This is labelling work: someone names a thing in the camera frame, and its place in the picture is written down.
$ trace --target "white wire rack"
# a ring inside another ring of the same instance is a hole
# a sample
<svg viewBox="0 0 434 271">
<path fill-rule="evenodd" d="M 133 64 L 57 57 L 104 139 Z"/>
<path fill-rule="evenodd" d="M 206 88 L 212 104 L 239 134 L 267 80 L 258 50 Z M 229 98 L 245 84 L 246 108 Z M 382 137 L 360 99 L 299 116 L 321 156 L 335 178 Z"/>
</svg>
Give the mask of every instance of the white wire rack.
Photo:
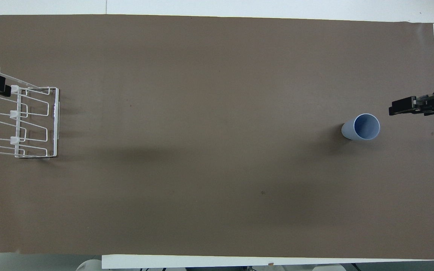
<svg viewBox="0 0 434 271">
<path fill-rule="evenodd" d="M 4 102 L 14 103 L 14 110 L 0 113 L 0 116 L 4 116 L 10 122 L 0 120 L 0 124 L 12 126 L 15 130 L 14 136 L 0 138 L 0 154 L 14 155 L 18 158 L 56 156 L 59 139 L 59 89 L 38 87 L 2 73 L 0 76 L 26 86 L 11 85 L 13 99 L 0 96 L 0 100 Z M 38 108 L 38 113 L 33 112 L 31 108 Z M 31 120 L 35 117 L 43 119 L 43 123 L 52 125 L 38 125 Z M 31 131 L 43 134 L 43 138 L 30 137 Z"/>
</svg>

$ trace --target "brown paper sheet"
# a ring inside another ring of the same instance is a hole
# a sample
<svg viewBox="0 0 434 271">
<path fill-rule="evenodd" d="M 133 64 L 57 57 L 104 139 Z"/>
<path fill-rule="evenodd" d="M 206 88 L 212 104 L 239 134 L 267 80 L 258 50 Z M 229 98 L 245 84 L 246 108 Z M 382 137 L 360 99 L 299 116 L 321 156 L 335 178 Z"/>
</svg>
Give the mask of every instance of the brown paper sheet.
<svg viewBox="0 0 434 271">
<path fill-rule="evenodd" d="M 0 16 L 0 66 L 61 89 L 60 155 L 0 156 L 0 252 L 434 259 L 434 116 L 387 112 L 432 24 Z"/>
</svg>

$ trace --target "cup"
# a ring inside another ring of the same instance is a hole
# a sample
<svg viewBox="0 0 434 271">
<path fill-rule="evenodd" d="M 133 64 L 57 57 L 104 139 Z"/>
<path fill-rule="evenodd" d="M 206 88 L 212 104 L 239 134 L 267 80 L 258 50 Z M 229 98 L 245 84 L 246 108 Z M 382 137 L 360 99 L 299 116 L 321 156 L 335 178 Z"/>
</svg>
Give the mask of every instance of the cup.
<svg viewBox="0 0 434 271">
<path fill-rule="evenodd" d="M 351 140 L 372 140 L 377 137 L 381 126 L 374 115 L 364 113 L 348 120 L 342 128 L 344 137 Z"/>
</svg>

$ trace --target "white tabletop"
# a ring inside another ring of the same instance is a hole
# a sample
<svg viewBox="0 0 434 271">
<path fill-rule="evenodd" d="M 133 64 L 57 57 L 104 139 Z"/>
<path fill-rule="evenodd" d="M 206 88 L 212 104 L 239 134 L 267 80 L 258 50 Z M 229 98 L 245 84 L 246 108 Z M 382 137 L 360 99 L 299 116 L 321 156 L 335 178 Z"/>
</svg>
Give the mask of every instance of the white tabletop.
<svg viewBox="0 0 434 271">
<path fill-rule="evenodd" d="M 434 0 L 0 0 L 2 14 L 151 14 L 434 23 Z M 410 95 L 429 94 L 423 90 Z M 103 268 L 258 266 L 410 259 L 103 255 Z"/>
</svg>

